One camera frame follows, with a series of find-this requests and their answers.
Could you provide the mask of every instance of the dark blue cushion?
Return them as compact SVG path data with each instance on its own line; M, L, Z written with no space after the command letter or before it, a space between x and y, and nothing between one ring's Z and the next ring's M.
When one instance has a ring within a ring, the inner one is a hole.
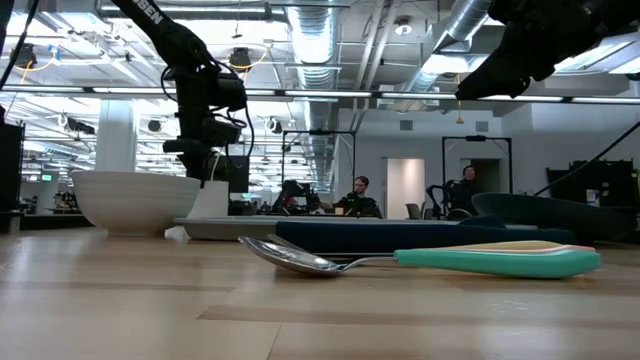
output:
M567 230L520 230L479 225L326 224L281 221L276 234L317 254L389 254L400 249L438 248L505 241L543 240L579 245Z

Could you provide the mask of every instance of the man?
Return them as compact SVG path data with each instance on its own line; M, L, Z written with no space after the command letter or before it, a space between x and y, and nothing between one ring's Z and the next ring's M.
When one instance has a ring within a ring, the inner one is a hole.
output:
M463 209L472 215L478 215L478 212L471 202L473 195L482 192L480 184L476 181L476 169L471 165L465 166L462 170L462 175L462 180L454 183L451 188L453 195L453 204L451 208Z
M321 202L320 207L324 210L342 208L344 209L344 214L347 216L373 215L382 219L382 213L380 212L378 203L374 199L365 196L368 187L369 179L366 176L358 176L352 192L335 204Z
M262 203L262 206L260 207L260 212L262 214L269 214L271 213L271 206L269 205L269 203L267 203L266 201L264 201Z

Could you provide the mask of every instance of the wooden surface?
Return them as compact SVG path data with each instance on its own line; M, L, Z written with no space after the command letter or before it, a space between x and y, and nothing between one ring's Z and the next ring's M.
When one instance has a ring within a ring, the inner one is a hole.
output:
M640 359L631 246L561 282L388 265L309 279L169 235L0 238L0 358Z

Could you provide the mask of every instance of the white bowl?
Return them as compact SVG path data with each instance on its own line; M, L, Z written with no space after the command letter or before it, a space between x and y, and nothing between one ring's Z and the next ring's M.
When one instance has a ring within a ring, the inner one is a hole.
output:
M110 235L160 235L173 218L191 211L200 181L191 178L116 171L71 173L78 206Z

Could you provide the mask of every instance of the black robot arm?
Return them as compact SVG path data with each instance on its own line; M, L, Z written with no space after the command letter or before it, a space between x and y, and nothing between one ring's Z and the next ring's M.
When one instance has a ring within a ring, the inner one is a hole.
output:
M554 65L579 55L640 18L639 0L493 0L489 16L506 25L500 46L458 86L473 100L522 94Z
M211 148L233 144L241 133L236 126L238 121L231 124L217 121L210 107L245 109L247 94L242 80L215 60L198 36L171 20L153 1L112 1L147 34L167 63L162 81L176 82L180 136L165 142L164 151L182 153L179 158L187 176L203 180ZM229 72L222 72L223 67Z
M170 68L184 66L207 67L213 73L221 71L207 51L205 43L185 26L171 20L150 0L111 0L151 39L158 55Z

